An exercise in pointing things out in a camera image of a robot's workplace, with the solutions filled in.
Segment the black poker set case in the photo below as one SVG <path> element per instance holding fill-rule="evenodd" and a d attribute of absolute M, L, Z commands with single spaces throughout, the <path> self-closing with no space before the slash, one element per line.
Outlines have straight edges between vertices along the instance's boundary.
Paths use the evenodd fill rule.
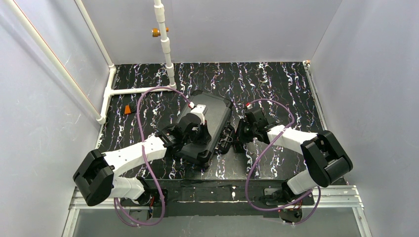
<path fill-rule="evenodd" d="M 194 114 L 200 118 L 189 142 L 174 154 L 200 167 L 209 164 L 213 154 L 226 153 L 231 146 L 234 127 L 230 124 L 233 102 L 202 90 L 191 93 L 189 100 L 195 104 Z"/>

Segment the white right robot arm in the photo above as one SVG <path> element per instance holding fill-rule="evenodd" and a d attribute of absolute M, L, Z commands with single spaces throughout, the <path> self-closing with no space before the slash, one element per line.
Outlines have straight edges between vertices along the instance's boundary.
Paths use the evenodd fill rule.
<path fill-rule="evenodd" d="M 234 136 L 237 152 L 254 139 L 301 154 L 306 170 L 281 184 L 281 188 L 261 199 L 268 202 L 290 202 L 302 193 L 320 186 L 326 188 L 353 169 L 353 163 L 335 135 L 328 130 L 302 132 L 269 122 L 260 108 L 251 108 L 240 119 Z"/>

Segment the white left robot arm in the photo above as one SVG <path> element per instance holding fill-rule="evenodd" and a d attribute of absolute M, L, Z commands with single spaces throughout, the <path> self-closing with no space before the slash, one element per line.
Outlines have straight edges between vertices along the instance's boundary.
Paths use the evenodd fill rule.
<path fill-rule="evenodd" d="M 147 190 L 145 183 L 122 174 L 151 160 L 170 157 L 191 143 L 207 143 L 210 138 L 202 134 L 207 130 L 202 113 L 187 113 L 179 123 L 134 145 L 105 153 L 98 149 L 90 151 L 73 180 L 88 206 L 96 206 L 108 198 L 139 199 Z"/>

